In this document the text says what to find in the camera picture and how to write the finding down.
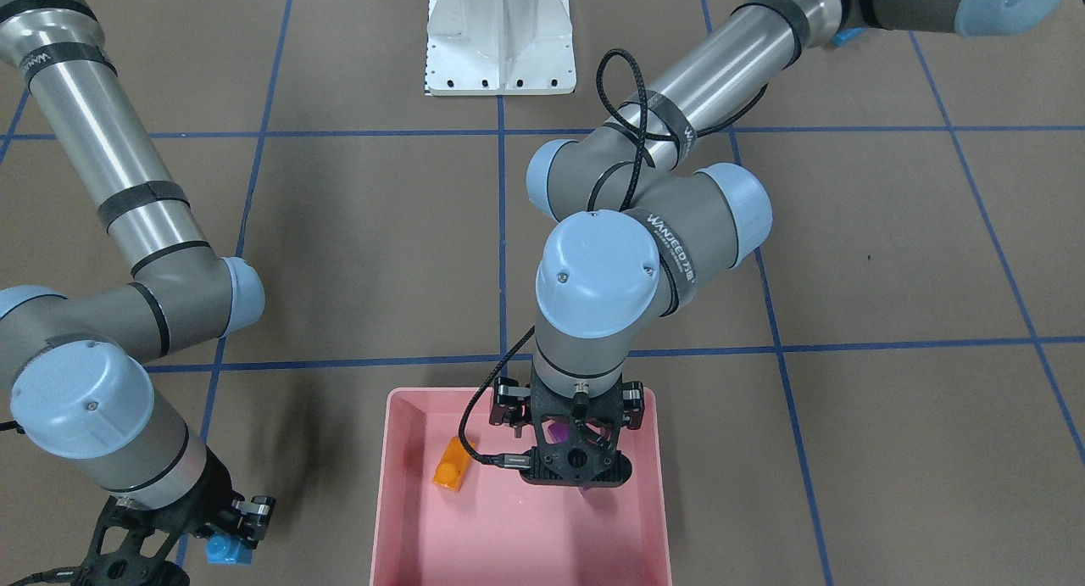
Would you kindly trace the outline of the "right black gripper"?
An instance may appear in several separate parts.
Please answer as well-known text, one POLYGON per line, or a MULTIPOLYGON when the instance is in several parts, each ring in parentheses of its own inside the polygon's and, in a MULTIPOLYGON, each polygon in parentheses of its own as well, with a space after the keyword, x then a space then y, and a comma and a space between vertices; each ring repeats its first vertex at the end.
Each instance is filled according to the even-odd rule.
POLYGON ((213 451, 193 489, 176 502, 138 511, 106 501, 92 544, 74 585, 189 585, 181 566, 167 559, 180 536, 233 536, 242 544, 266 539, 275 497, 234 494, 227 467, 213 451))

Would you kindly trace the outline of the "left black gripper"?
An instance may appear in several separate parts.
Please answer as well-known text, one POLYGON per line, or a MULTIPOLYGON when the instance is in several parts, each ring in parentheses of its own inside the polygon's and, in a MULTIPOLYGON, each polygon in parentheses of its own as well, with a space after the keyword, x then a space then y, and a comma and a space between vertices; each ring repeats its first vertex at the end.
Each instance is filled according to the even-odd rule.
POLYGON ((567 398, 531 375, 531 417, 537 444, 526 457, 531 464, 520 477, 532 485, 578 487, 588 502, 599 500, 598 487, 620 487, 631 477, 631 462, 620 451, 620 431, 627 424, 631 402, 626 399, 628 382, 617 381, 593 398, 567 398), (566 422, 570 438, 548 444, 545 426, 550 421, 566 422))

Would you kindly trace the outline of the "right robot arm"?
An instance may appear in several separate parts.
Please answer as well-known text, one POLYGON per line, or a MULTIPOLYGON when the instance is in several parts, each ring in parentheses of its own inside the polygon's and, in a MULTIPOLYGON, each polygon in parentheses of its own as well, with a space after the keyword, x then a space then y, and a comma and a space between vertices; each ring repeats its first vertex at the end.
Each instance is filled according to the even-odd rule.
MULTIPOLYGON (((237 252, 288 0, 86 0, 106 53, 220 256, 237 252)), ((3 286, 71 300, 131 280, 15 68, 3 66, 3 286)), ((30 440, 3 435, 3 583, 86 555, 106 494, 30 440)))

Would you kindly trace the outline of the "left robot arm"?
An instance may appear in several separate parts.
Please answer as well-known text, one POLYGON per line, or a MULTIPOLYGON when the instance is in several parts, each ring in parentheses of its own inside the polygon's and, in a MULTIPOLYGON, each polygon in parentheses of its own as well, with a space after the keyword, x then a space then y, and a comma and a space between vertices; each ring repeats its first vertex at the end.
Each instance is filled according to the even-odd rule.
POLYGON ((621 104, 588 137, 540 146, 528 198, 556 228, 542 249, 531 380, 493 385, 492 424, 534 426, 526 453, 492 464, 532 485, 620 487, 631 462, 620 431, 644 412, 623 375, 643 328, 760 249, 774 221, 753 174, 716 164, 675 173, 695 142, 743 117, 780 72, 848 27, 1016 35, 1061 0, 745 0, 701 44, 621 104))

